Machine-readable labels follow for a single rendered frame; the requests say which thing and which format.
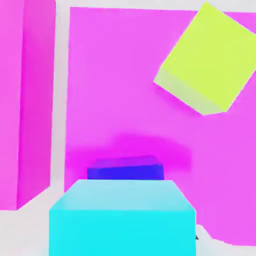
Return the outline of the small cyan cube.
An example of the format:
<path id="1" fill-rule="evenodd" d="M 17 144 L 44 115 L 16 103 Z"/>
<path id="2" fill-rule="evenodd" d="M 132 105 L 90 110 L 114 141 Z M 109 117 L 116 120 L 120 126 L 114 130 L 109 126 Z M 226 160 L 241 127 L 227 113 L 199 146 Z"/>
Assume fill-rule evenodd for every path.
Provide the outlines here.
<path id="1" fill-rule="evenodd" d="M 81 179 L 49 210 L 49 256 L 196 256 L 196 211 L 171 180 Z"/>

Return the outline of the small blue cube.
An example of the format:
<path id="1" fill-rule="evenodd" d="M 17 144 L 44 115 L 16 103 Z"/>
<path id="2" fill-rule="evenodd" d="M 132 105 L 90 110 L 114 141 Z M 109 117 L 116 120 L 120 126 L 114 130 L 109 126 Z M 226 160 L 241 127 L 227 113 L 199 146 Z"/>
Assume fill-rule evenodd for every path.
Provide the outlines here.
<path id="1" fill-rule="evenodd" d="M 163 180 L 164 166 L 151 155 L 97 159 L 87 168 L 89 180 Z"/>

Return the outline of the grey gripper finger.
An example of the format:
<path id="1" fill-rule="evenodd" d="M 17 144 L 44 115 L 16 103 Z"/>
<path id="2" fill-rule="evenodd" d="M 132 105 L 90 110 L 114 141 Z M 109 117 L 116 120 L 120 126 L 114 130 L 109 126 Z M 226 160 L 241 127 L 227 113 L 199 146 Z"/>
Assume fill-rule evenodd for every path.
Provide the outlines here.
<path id="1" fill-rule="evenodd" d="M 206 229 L 196 225 L 196 256 L 236 256 L 237 250 L 230 244 L 213 239 Z"/>

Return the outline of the large magenta box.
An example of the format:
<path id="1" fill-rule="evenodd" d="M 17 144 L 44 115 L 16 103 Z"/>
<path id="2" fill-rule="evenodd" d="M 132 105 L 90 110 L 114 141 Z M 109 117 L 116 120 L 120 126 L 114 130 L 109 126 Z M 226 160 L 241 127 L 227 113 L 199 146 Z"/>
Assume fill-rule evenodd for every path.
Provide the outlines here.
<path id="1" fill-rule="evenodd" d="M 154 83 L 194 15 L 71 8 L 64 189 L 96 159 L 155 156 L 213 238 L 256 246 L 256 73 L 208 116 Z"/>
<path id="2" fill-rule="evenodd" d="M 50 185 L 55 31 L 55 0 L 0 0 L 0 210 Z"/>

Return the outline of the small yellow cube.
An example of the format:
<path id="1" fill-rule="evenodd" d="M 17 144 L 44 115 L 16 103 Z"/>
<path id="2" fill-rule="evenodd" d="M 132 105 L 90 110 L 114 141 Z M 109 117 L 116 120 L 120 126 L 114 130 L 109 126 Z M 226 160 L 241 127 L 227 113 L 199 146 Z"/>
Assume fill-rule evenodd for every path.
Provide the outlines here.
<path id="1" fill-rule="evenodd" d="M 203 116 L 227 112 L 256 69 L 256 34 L 205 2 L 154 82 Z"/>

